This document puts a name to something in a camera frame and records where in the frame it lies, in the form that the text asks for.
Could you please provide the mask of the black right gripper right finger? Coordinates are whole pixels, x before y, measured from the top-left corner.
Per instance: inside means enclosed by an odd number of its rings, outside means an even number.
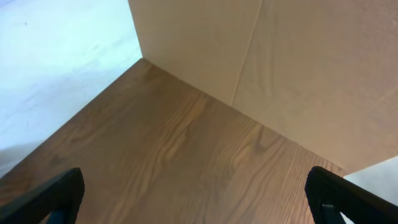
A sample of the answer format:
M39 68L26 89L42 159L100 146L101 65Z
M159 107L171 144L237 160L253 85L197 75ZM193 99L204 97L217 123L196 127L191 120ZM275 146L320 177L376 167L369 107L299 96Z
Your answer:
M316 224L397 223L397 206L344 178L314 166L307 175L305 193Z

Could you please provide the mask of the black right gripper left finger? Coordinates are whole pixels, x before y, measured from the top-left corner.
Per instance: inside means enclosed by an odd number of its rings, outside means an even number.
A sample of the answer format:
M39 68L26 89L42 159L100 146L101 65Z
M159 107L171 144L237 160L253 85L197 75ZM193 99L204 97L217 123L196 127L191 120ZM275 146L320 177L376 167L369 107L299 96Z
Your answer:
M84 193L81 169L68 169L1 207L1 224L75 224Z

